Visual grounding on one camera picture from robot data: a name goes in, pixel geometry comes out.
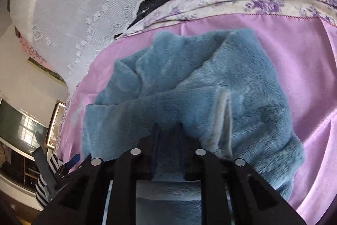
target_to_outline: black fabric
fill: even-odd
[[[144,0],[139,5],[136,19],[130,24],[128,29],[168,1],[170,0]]]

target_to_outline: gold frame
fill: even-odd
[[[55,104],[53,115],[52,115],[52,118],[50,120],[47,135],[46,135],[46,138],[45,138],[45,143],[47,145],[47,148],[52,149],[52,150],[55,150],[55,146],[53,146],[49,143],[50,143],[50,139],[51,139],[51,135],[52,135],[52,129],[54,127],[55,120],[56,120],[56,117],[57,117],[57,114],[58,114],[58,111],[59,111],[60,107],[65,108],[65,103],[58,100]]]

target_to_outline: black and white striped fabric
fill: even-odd
[[[56,173],[58,168],[64,164],[63,161],[58,159],[54,154],[50,158],[48,163],[54,174]],[[48,200],[48,196],[49,192],[46,188],[46,182],[44,181],[42,175],[40,175],[36,184],[36,200],[42,208],[46,207],[47,204],[50,202]]]

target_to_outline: metal screw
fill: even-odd
[[[242,167],[242,166],[245,166],[246,162],[245,162],[244,159],[237,159],[237,160],[235,161],[235,164],[236,164],[237,166]]]
[[[92,161],[91,161],[91,165],[92,166],[98,166],[98,165],[101,165],[102,163],[102,160],[100,158],[94,158]]]
[[[139,148],[133,148],[133,149],[130,151],[130,153],[131,153],[132,155],[139,155],[141,152],[142,152],[142,151],[141,151],[141,149],[139,149]]]
[[[204,150],[204,149],[197,149],[195,151],[195,154],[197,154],[197,155],[205,155],[206,154],[206,150]]]

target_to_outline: fluffy blue fabric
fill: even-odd
[[[138,224],[168,224],[165,209],[179,209],[171,221],[201,223],[199,185],[182,182],[179,172],[170,132],[177,122],[219,157],[245,159],[286,199],[304,161],[276,71],[250,29],[195,37],[161,32],[151,47],[117,61],[107,87],[86,107],[83,153],[115,159],[154,122],[164,129],[160,184],[138,184]]]

